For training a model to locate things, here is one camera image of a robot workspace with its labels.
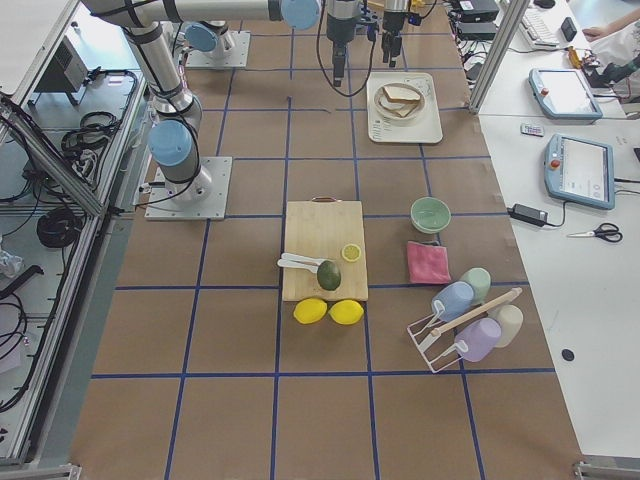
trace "remote control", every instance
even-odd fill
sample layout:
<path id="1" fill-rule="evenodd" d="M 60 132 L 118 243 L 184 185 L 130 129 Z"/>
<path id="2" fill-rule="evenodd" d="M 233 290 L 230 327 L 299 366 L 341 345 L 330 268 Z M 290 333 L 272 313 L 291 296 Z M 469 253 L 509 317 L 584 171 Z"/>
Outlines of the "remote control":
<path id="1" fill-rule="evenodd" d="M 525 135 L 534 135 L 536 137 L 544 137 L 544 129 L 539 125 L 531 125 L 523 123 L 520 125 L 520 132 Z"/>

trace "cutting board handle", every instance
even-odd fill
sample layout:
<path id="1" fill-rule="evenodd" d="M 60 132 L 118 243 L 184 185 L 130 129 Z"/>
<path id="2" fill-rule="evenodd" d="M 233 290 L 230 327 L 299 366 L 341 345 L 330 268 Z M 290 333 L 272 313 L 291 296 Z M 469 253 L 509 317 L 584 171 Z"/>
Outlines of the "cutting board handle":
<path id="1" fill-rule="evenodd" d="M 342 200 L 338 200 L 337 198 L 334 198 L 334 197 L 313 197 L 311 201 L 318 202 L 318 203 L 332 203 L 332 202 L 341 202 Z"/>

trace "person's hand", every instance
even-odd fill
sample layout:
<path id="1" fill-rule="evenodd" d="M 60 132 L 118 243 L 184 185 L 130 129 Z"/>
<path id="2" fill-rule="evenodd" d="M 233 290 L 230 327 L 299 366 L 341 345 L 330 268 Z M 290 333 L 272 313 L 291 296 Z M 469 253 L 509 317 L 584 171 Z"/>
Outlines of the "person's hand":
<path id="1" fill-rule="evenodd" d="M 594 40 L 598 40 L 599 38 L 606 37 L 609 35 L 609 30 L 606 27 L 589 27 L 584 28 L 582 30 L 584 36 L 587 37 L 587 40 L 593 42 Z"/>

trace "green bowl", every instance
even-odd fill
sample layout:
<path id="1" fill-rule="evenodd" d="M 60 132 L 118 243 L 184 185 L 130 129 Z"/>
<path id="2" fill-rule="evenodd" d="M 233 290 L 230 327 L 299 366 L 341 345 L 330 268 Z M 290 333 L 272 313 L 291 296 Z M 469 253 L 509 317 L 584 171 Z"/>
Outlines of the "green bowl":
<path id="1" fill-rule="evenodd" d="M 411 205 L 411 223 L 422 233 L 438 233 L 449 225 L 451 211 L 442 200 L 422 197 Z"/>

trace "tablet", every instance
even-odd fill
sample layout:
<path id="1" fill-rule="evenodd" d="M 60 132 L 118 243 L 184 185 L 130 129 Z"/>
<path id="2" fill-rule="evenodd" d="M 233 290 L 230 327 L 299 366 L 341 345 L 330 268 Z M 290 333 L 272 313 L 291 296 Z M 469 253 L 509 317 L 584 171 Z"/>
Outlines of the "tablet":
<path id="1" fill-rule="evenodd" d="M 555 134 L 547 146 L 544 183 L 549 195 L 589 207 L 615 206 L 613 148 Z"/>
<path id="2" fill-rule="evenodd" d="M 580 70 L 534 68 L 529 72 L 533 95 L 549 118 L 593 121 L 602 110 Z"/>

